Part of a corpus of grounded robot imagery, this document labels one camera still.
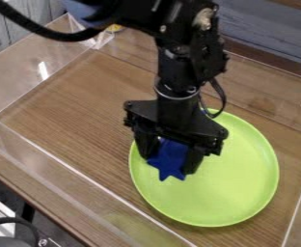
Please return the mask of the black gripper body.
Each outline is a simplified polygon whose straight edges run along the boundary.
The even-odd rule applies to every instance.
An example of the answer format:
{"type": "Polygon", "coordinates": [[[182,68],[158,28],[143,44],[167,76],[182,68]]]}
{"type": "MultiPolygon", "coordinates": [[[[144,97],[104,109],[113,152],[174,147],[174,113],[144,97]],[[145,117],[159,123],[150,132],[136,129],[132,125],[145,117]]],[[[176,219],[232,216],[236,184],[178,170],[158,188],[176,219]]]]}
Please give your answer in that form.
{"type": "Polygon", "coordinates": [[[128,100],[124,103],[125,126],[154,127],[159,137],[182,144],[211,148],[211,154],[222,154],[228,130],[203,111],[200,92],[187,96],[167,96],[158,92],[152,100],[128,100]]]}

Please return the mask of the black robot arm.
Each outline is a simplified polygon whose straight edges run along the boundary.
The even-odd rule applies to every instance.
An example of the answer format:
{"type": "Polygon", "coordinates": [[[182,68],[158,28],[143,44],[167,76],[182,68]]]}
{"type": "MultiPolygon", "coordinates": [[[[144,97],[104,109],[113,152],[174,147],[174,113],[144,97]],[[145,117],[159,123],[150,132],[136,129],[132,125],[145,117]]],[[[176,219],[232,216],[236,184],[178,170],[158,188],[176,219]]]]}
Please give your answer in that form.
{"type": "Polygon", "coordinates": [[[85,41],[111,25],[132,28],[154,39],[159,70],[158,98],[124,103],[125,126],[137,151],[160,179],[195,174],[207,156],[222,154],[230,132],[207,109],[202,88],[211,85],[222,99],[216,76],[226,72],[228,54],[219,33],[214,0],[61,0],[85,29],[63,33],[27,17],[5,0],[0,14],[33,34],[56,41],[85,41]]]}

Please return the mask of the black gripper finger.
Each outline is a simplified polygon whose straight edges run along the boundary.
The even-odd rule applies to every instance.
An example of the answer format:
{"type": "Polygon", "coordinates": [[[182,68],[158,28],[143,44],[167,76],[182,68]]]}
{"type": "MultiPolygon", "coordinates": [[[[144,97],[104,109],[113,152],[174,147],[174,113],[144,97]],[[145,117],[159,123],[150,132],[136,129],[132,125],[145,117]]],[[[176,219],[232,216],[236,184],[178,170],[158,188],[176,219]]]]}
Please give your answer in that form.
{"type": "Polygon", "coordinates": [[[154,127],[137,125],[133,128],[133,138],[139,153],[144,159],[148,159],[159,150],[160,139],[154,127]]]}
{"type": "Polygon", "coordinates": [[[203,163],[204,157],[211,155],[211,148],[194,146],[188,148],[183,164],[183,174],[194,175],[203,163]]]}

